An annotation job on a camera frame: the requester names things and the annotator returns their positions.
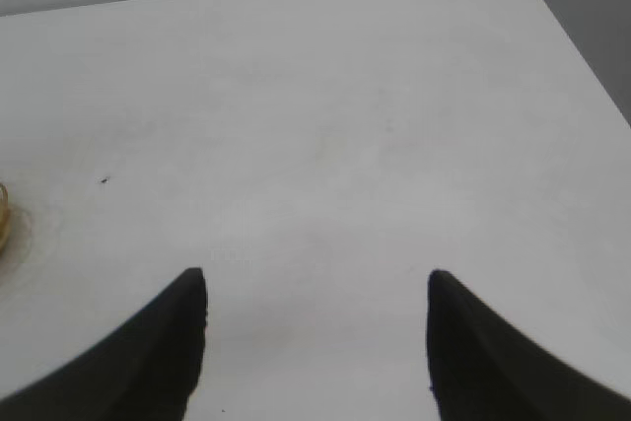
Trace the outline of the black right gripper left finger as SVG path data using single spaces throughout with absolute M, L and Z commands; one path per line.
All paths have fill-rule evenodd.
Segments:
M 2 399 L 2 419 L 183 419 L 201 374 L 207 307 L 202 270 L 184 270 L 98 344 Z

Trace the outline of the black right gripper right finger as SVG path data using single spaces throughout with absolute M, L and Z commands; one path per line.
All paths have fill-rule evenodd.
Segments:
M 450 272 L 428 278 L 426 353 L 443 420 L 627 420 L 630 401 L 553 356 Z

